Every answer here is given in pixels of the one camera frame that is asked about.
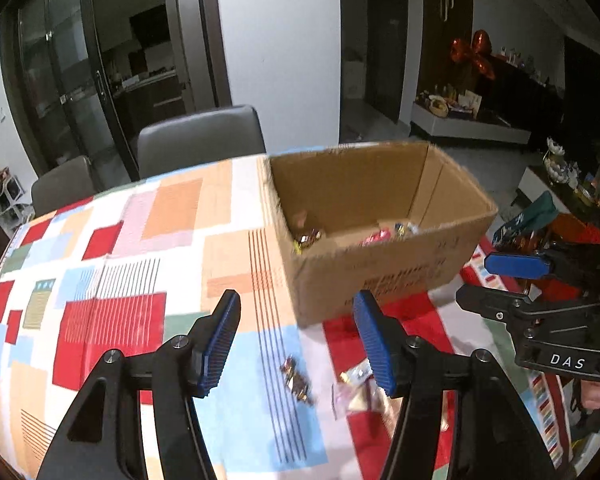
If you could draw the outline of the right hand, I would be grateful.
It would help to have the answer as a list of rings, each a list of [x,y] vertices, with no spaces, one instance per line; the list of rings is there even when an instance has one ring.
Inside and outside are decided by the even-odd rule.
[[[580,402],[585,411],[600,410],[600,382],[580,382]]]

